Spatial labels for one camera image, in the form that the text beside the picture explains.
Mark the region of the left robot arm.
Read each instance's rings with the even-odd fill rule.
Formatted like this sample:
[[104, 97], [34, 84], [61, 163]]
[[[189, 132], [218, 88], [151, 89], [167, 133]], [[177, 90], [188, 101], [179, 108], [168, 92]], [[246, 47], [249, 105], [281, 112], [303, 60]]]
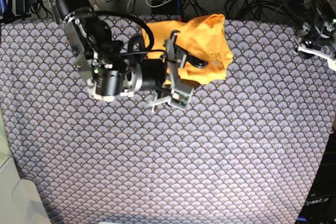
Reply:
[[335, 71], [335, 0], [303, 0], [295, 7], [290, 0], [280, 0], [296, 21], [295, 52], [303, 59], [324, 59]]

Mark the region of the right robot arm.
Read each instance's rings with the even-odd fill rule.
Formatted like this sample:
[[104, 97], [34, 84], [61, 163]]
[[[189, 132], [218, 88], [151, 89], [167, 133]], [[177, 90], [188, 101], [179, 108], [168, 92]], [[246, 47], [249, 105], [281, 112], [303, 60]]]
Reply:
[[133, 36], [127, 52], [122, 52], [123, 42], [112, 38], [111, 28], [102, 20], [102, 16], [110, 15], [109, 11], [99, 10], [89, 0], [48, 0], [48, 3], [70, 43], [75, 66], [91, 97], [112, 102], [140, 91], [154, 91], [151, 107], [168, 104], [181, 110], [186, 108], [194, 88], [182, 81], [178, 70], [186, 63], [199, 69], [208, 63], [176, 44], [177, 31], [172, 31], [164, 41], [159, 57], [150, 59], [154, 35], [141, 19], [122, 15], [145, 31], [149, 43], [141, 36]]

